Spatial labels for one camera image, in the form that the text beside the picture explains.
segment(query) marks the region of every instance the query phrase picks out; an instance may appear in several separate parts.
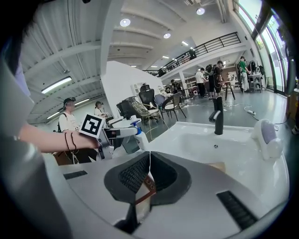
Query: black bracelet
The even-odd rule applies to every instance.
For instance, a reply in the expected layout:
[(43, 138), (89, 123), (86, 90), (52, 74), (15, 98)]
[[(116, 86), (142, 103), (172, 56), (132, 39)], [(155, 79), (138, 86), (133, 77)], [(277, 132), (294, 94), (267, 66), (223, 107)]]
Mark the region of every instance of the black bracelet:
[(64, 138), (65, 138), (65, 142), (66, 142), (67, 148), (68, 148), (69, 151), (70, 151), (70, 147), (69, 147), (69, 145), (68, 145), (68, 143), (67, 143), (67, 140), (66, 140), (66, 132), (64, 133)]
[(73, 133), (71, 133), (71, 141), (73, 142), (73, 144), (75, 145), (74, 143), (74, 139), (73, 139)]

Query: black faucet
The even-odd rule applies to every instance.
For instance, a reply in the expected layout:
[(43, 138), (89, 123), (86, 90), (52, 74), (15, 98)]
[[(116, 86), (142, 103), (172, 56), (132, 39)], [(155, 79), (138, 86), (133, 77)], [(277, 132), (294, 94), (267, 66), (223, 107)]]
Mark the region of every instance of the black faucet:
[(210, 115), (209, 121), (215, 123), (215, 134), (223, 134), (223, 105), (222, 96), (213, 99), (214, 112)]

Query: white sink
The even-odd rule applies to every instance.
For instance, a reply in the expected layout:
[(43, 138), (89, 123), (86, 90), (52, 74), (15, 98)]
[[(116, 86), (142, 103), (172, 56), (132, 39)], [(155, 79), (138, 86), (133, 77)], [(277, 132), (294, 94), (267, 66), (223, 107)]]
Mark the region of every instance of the white sink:
[(253, 128), (224, 126), (222, 135), (215, 135), (214, 130), (215, 125), (177, 122), (154, 139), (150, 149), (201, 163), (224, 162), (226, 173), (249, 188), (269, 210), (288, 199), (284, 155), (263, 160), (258, 143), (250, 137)]

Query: fluorescent light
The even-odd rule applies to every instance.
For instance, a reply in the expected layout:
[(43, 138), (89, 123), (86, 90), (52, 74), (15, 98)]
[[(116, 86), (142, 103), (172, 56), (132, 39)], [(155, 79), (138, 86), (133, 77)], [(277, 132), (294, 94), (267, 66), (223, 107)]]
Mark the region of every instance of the fluorescent light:
[(130, 25), (130, 23), (131, 23), (130, 19), (125, 18), (125, 19), (122, 19), (122, 20), (121, 20), (120, 25), (121, 25), (122, 27), (127, 27), (128, 25)]
[(165, 39), (170, 38), (170, 36), (171, 36), (170, 33), (165, 33), (165, 34), (164, 34), (164, 38), (165, 38)]
[(89, 100), (89, 99), (82, 100), (82, 101), (76, 103), (75, 105), (79, 105), (79, 104), (81, 104), (81, 103), (83, 103), (83, 102), (86, 102), (86, 101), (88, 101), (88, 100)]
[(68, 82), (68, 81), (71, 81), (71, 78), (70, 77), (67, 77), (65, 79), (62, 79), (60, 81), (57, 81), (56, 83), (54, 83), (53, 85), (50, 85), (48, 86), (47, 88), (43, 89), (42, 90), (42, 93), (45, 94), (45, 93), (48, 93), (49, 91), (53, 90), (54, 88)]
[(204, 14), (205, 13), (205, 10), (203, 9), (203, 8), (199, 8), (199, 9), (197, 9), (197, 11), (196, 11), (196, 14), (197, 15), (202, 15), (202, 14)]
[(49, 116), (49, 117), (47, 118), (47, 120), (50, 119), (50, 118), (52, 118), (52, 117), (55, 116), (55, 115), (58, 115), (58, 114), (59, 114), (59, 112), (56, 112), (55, 114)]

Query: green shirt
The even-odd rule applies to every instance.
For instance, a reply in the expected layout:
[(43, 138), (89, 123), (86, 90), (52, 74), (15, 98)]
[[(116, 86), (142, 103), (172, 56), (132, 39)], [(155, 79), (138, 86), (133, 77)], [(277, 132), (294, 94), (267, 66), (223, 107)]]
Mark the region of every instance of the green shirt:
[(246, 68), (246, 64), (243, 61), (240, 61), (240, 67), (242, 68), (242, 72), (246, 72), (245, 68)]

